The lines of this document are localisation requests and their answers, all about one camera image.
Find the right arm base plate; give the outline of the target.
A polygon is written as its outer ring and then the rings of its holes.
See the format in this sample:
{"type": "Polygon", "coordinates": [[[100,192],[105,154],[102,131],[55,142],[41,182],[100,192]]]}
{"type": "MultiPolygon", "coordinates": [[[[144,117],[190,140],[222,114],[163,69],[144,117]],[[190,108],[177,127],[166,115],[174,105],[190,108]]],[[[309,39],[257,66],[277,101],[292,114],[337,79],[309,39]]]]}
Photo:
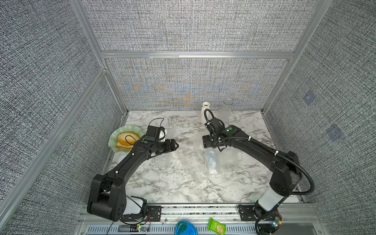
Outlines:
{"type": "MultiPolygon", "coordinates": [[[[239,204],[237,205],[237,211],[240,215],[241,221],[253,221],[256,220],[267,213],[261,206],[258,204],[239,204]]],[[[274,221],[276,218],[282,219],[281,214],[276,209],[270,215],[265,218],[262,218],[261,221],[274,221]]]]}

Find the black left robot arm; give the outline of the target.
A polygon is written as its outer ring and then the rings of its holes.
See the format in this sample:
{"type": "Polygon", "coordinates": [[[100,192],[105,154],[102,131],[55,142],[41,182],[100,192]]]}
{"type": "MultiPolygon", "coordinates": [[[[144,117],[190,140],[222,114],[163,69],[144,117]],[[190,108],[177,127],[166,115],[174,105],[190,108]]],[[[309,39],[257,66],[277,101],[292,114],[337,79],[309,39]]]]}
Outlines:
{"type": "Polygon", "coordinates": [[[127,205],[125,186],[136,169],[145,161],[179,148],[174,139],[165,141],[138,140],[128,155],[106,174],[96,175],[92,182],[87,213],[118,221],[127,205]]]}

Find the clear glass vase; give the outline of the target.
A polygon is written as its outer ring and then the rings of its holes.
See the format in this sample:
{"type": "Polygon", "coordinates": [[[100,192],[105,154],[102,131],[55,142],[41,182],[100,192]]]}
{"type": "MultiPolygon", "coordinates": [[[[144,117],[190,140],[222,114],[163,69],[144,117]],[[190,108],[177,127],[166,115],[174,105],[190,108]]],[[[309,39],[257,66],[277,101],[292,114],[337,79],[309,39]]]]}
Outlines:
{"type": "Polygon", "coordinates": [[[224,99],[222,102],[218,118],[224,123],[227,123],[230,119],[233,104],[234,101],[232,99],[224,99]]]}

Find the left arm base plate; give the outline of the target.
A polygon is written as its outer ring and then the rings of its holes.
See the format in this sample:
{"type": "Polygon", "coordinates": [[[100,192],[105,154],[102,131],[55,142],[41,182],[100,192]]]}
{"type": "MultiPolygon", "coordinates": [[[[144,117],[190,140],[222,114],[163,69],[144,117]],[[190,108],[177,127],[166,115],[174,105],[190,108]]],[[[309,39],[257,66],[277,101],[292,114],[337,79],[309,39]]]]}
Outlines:
{"type": "Polygon", "coordinates": [[[146,221],[148,218],[148,220],[151,222],[160,222],[161,214],[161,206],[147,206],[146,208],[140,210],[140,212],[137,214],[125,213],[120,218],[120,221],[126,223],[136,223],[146,221]]]}

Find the bubble blue item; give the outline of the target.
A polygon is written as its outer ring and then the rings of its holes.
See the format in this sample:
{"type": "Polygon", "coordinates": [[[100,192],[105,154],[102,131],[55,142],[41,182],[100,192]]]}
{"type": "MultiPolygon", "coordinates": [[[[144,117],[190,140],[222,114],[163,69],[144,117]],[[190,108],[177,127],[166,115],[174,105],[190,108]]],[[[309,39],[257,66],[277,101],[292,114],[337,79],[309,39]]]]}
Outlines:
{"type": "Polygon", "coordinates": [[[204,159],[206,161],[208,173],[210,175],[218,175],[218,158],[216,150],[212,148],[205,149],[204,159]]]}

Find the white ribbed ceramic vase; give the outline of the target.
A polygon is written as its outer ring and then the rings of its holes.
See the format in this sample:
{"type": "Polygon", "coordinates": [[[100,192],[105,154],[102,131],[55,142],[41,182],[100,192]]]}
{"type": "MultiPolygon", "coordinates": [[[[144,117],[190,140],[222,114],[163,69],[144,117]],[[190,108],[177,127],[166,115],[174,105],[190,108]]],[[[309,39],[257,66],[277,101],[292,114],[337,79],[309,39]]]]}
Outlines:
{"type": "Polygon", "coordinates": [[[205,124],[207,121],[205,119],[205,110],[206,109],[210,109],[210,103],[205,101],[202,103],[202,107],[201,107],[201,123],[202,124],[205,124]]]}

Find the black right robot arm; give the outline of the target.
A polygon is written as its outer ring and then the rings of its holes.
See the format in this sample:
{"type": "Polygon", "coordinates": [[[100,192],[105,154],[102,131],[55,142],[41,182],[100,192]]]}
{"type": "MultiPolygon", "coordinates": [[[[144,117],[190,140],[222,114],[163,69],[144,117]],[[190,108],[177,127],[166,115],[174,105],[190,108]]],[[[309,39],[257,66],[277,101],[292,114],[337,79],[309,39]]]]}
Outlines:
{"type": "Polygon", "coordinates": [[[273,149],[247,135],[234,125],[225,126],[210,109],[204,110],[205,127],[209,134],[203,136],[204,148],[227,147],[238,149],[253,157],[272,172],[269,188],[260,196],[251,209],[244,214],[255,221],[257,233],[277,229],[282,222],[278,207],[291,195],[309,195],[315,184],[309,173],[300,165],[297,154],[273,149]]]}

